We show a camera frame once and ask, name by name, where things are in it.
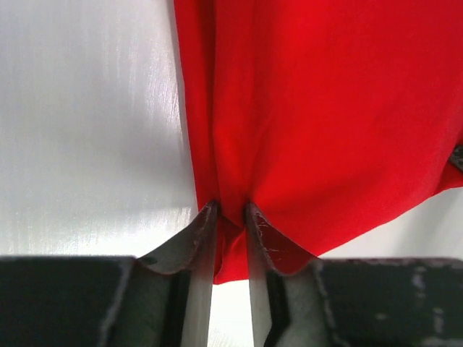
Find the red cloth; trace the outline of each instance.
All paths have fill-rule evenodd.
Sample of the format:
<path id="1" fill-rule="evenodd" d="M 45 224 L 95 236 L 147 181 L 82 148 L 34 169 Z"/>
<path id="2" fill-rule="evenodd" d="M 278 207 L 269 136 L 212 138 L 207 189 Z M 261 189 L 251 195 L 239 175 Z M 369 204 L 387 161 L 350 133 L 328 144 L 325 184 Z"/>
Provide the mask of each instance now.
<path id="1" fill-rule="evenodd" d="M 176 0 L 197 201 L 216 283 L 247 277 L 242 211 L 322 254 L 443 189 L 463 140 L 463 1 Z"/>

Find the red fabric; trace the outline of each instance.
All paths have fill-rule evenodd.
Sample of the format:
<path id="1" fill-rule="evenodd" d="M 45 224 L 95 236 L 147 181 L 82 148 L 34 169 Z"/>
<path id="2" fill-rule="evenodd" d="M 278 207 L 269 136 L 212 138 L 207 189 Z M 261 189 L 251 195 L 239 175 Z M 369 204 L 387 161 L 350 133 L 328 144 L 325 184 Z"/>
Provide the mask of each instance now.
<path id="1" fill-rule="evenodd" d="M 463 1 L 176 0 L 216 283 L 247 277 L 242 211 L 322 254 L 443 189 L 463 140 Z"/>

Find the white surface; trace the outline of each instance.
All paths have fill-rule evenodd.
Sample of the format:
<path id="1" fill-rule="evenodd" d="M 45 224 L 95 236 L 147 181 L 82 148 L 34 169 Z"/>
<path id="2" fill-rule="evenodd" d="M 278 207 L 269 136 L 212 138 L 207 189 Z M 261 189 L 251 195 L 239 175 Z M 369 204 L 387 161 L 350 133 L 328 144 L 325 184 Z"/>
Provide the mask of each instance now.
<path id="1" fill-rule="evenodd" d="M 252 346 L 248 280 L 213 287 L 208 346 Z"/>
<path id="2" fill-rule="evenodd" d="M 463 259 L 463 189 L 442 192 L 324 257 Z"/>
<path id="3" fill-rule="evenodd" d="M 196 214 L 168 4 L 0 0 L 0 254 L 142 255 Z"/>

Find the scratched metal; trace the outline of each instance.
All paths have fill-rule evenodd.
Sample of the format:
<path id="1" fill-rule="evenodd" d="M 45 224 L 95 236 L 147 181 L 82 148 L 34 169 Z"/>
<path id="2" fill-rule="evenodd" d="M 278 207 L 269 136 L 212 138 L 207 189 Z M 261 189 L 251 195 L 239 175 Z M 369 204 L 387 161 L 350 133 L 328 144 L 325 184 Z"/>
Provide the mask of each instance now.
<path id="1" fill-rule="evenodd" d="M 1 277 L 9 280 L 0 283 L 0 346 L 113 346 L 107 342 L 120 320 L 134 265 L 128 257 L 1 257 Z M 142 280 L 152 277 L 145 273 Z M 166 296 L 169 286 L 162 280 L 156 289 Z M 134 309 L 147 316 L 144 307 Z M 148 321 L 156 326 L 152 316 Z M 132 328 L 147 330 L 134 323 Z M 149 337 L 155 340 L 155 334 Z M 142 346 L 134 342 L 131 346 Z"/>
<path id="2" fill-rule="evenodd" d="M 280 234 L 254 204 L 245 210 L 254 346 L 328 347 L 328 331 L 315 279 L 307 264 L 315 257 Z M 278 239 L 278 252 L 266 234 Z M 294 258 L 288 267 L 281 255 Z"/>
<path id="3" fill-rule="evenodd" d="M 0 254 L 140 256 L 196 215 L 173 20 L 0 0 Z"/>
<path id="4" fill-rule="evenodd" d="M 332 346 L 463 346 L 463 262 L 317 260 Z"/>

